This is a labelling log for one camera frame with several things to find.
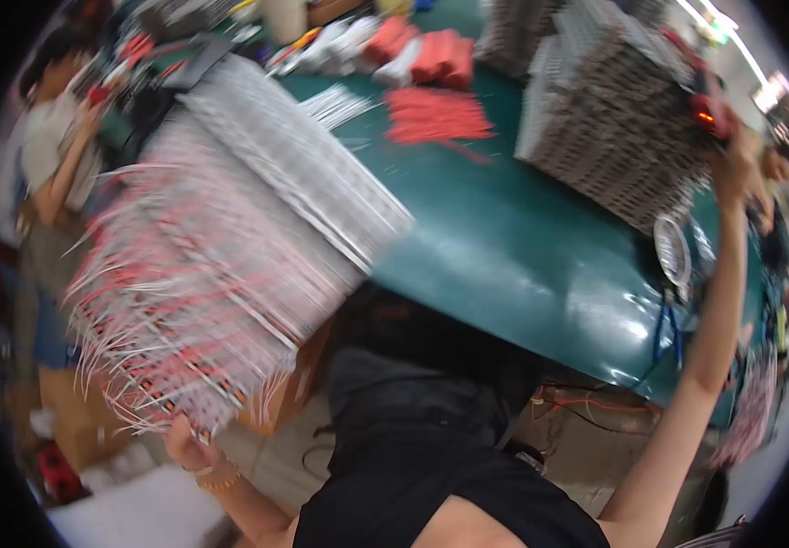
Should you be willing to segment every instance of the blue pliers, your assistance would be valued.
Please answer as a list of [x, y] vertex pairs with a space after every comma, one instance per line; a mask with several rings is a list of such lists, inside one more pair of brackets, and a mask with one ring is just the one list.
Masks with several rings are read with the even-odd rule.
[[659, 343], [660, 343], [660, 339], [662, 338], [663, 323], [665, 323], [665, 317], [668, 316], [669, 322], [671, 322], [672, 324], [674, 352], [675, 352], [675, 357], [678, 361], [678, 370], [680, 370], [681, 367], [684, 367], [684, 346], [681, 341], [681, 334], [680, 334], [680, 328], [678, 327], [678, 320], [674, 316], [674, 308], [672, 308], [673, 302], [674, 302], [674, 293], [671, 290], [666, 289], [663, 292], [663, 306], [659, 312], [657, 329], [653, 335], [653, 366], [655, 367], [659, 363], [659, 359], [662, 357], [663, 354], [662, 346], [660, 346]]

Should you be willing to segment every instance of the gold bracelet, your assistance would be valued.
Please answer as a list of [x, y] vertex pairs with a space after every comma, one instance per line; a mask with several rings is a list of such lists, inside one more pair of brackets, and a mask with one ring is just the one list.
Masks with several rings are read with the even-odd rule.
[[214, 493], [215, 491], [225, 491], [236, 485], [236, 482], [239, 481], [239, 478], [242, 477], [242, 473], [239, 472], [239, 467], [233, 464], [231, 461], [227, 461], [233, 466], [233, 470], [235, 474], [232, 478], [225, 480], [225, 481], [202, 481], [199, 478], [196, 479], [196, 485], [203, 489], [204, 491], [210, 491]]

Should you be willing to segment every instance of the black tank top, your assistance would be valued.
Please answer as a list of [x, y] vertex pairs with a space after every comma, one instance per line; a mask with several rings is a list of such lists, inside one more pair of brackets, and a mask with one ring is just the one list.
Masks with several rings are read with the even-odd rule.
[[344, 441], [301, 509], [295, 548], [407, 548], [450, 495], [530, 548], [609, 548], [595, 520], [532, 466], [454, 429], [387, 427]]

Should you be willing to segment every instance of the green table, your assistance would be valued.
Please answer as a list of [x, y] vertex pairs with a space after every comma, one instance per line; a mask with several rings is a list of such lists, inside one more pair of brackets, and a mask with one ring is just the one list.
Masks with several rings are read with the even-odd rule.
[[[424, 31], [453, 27], [479, 36], [476, 3], [439, 0], [416, 16]], [[379, 99], [365, 75], [344, 79], [291, 74], [282, 81], [298, 101], [343, 82]], [[635, 389], [665, 407], [679, 372], [669, 348], [651, 367], [662, 302], [652, 241], [585, 196], [513, 159], [521, 86], [477, 65], [478, 95], [496, 137], [461, 143], [485, 154], [479, 165], [439, 145], [389, 142], [379, 107], [336, 128], [336, 137], [369, 139], [355, 155], [416, 217], [416, 227], [374, 266], [380, 285], [599, 380]], [[716, 207], [698, 195], [694, 216], [716, 244]], [[759, 321], [760, 257], [751, 247], [743, 323]], [[681, 326], [696, 318], [678, 311]], [[663, 332], [671, 345], [671, 331]], [[729, 424], [735, 396], [725, 393], [712, 424]]]

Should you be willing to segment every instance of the floor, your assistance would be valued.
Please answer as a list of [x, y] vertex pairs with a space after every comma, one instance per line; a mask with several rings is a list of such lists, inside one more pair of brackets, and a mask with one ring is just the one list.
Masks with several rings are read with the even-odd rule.
[[[546, 457], [546, 477], [574, 499], [590, 516], [597, 516], [644, 445], [646, 434], [605, 432], [575, 414], [558, 409], [540, 418], [540, 406], [522, 412], [514, 437], [535, 446]], [[647, 432], [653, 415], [647, 412], [589, 411], [595, 422], [625, 431]], [[274, 435], [263, 437], [241, 424], [233, 424], [218, 438], [225, 453], [254, 486], [296, 516], [302, 504], [327, 478], [333, 435], [313, 438], [316, 428], [329, 422], [324, 394], [317, 394], [293, 422]], [[168, 461], [159, 437], [145, 443], [159, 462]], [[304, 467], [301, 463], [306, 455]], [[704, 495], [707, 474], [697, 469], [688, 476], [659, 546], [675, 546], [692, 538], [695, 510]]]

